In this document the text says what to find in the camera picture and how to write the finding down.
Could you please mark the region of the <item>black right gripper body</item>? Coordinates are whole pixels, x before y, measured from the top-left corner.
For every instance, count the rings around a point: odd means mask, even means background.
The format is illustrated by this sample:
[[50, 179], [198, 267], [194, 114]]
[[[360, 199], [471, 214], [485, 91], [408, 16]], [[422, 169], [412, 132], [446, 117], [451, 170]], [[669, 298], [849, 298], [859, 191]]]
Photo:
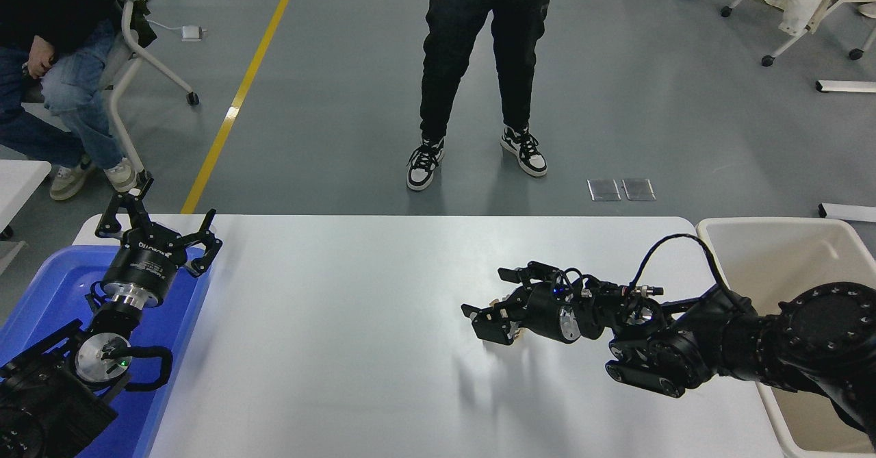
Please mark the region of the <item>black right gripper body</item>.
[[551, 281], [536, 283], [525, 308], [523, 326], [555, 342], [575, 342], [580, 337], [580, 328], [573, 299], [571, 287]]

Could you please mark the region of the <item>seated person's hand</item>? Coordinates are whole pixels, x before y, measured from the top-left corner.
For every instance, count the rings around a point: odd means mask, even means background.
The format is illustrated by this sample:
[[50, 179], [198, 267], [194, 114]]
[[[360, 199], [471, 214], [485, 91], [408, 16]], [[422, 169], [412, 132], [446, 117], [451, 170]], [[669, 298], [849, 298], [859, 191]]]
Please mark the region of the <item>seated person's hand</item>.
[[34, 35], [26, 62], [26, 71], [31, 79], [40, 79], [53, 68], [56, 50], [52, 43], [40, 35]]

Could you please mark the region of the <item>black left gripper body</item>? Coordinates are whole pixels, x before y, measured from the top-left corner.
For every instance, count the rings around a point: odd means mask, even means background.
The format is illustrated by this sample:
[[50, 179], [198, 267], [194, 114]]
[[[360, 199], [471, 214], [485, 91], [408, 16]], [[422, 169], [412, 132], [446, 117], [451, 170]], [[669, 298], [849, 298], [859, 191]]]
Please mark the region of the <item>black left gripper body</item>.
[[188, 260], [185, 248], [170, 246], [166, 236], [140, 230], [126, 231], [122, 248], [105, 274], [105, 292], [118, 293], [123, 286], [135, 286], [151, 294], [166, 294], [178, 270]]

